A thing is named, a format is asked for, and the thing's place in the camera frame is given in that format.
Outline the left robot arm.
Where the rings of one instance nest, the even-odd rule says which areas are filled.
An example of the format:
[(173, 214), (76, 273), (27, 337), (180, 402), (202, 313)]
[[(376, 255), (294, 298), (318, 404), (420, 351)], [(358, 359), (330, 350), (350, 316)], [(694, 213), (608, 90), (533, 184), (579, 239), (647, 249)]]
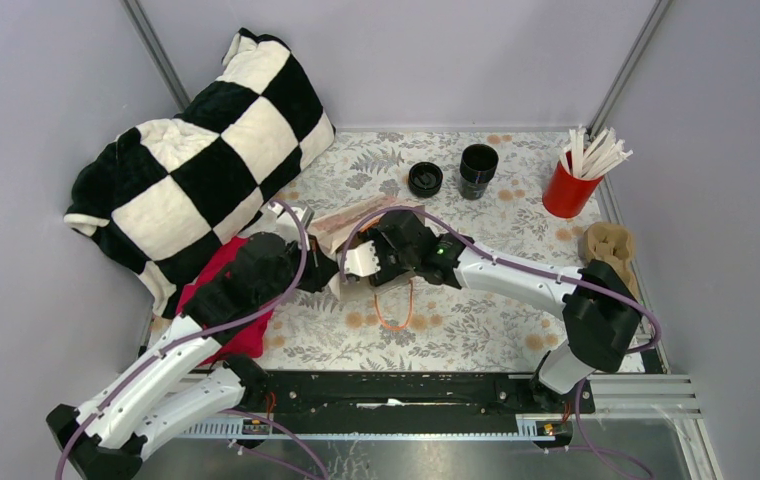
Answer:
[(61, 450), (55, 476), (131, 479), (156, 451), (208, 417), (260, 407), (266, 375), (227, 345), (296, 290), (318, 292), (340, 266), (308, 235), (239, 240), (197, 284), (162, 337), (91, 399), (60, 404), (46, 422)]

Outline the peach paper bag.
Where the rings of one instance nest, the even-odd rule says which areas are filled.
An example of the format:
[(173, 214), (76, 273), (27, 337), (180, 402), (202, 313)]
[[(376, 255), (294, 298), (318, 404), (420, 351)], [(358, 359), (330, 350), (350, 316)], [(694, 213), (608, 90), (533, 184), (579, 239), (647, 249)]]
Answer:
[[(335, 262), (344, 260), (344, 255), (349, 249), (363, 242), (380, 241), (374, 240), (369, 230), (380, 225), (384, 216), (383, 211), (391, 207), (413, 207), (416, 209), (418, 221), (425, 222), (422, 202), (378, 195), (312, 221), (309, 233), (316, 237), (322, 253)], [(383, 328), (397, 332), (407, 329), (413, 317), (414, 277), (406, 275), (390, 285), (372, 287), (368, 277), (357, 278), (346, 275), (342, 278), (338, 273), (330, 280), (327, 287), (334, 297), (343, 303), (371, 299), (377, 321)], [(400, 287), (408, 289), (407, 317), (404, 321), (393, 324), (383, 318), (379, 298), (382, 294)]]

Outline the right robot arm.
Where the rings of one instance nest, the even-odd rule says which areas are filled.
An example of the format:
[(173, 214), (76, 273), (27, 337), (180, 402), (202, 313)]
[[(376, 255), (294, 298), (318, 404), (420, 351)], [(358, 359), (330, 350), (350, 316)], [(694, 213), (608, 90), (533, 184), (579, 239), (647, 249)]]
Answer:
[(432, 285), (496, 293), (561, 320), (566, 340), (545, 354), (529, 383), (539, 410), (557, 410), (593, 373), (618, 372), (631, 352), (642, 312), (603, 261), (557, 267), (504, 255), (460, 233), (435, 233), (410, 207), (382, 210), (356, 236), (371, 254), (364, 276), (374, 286), (412, 273)]

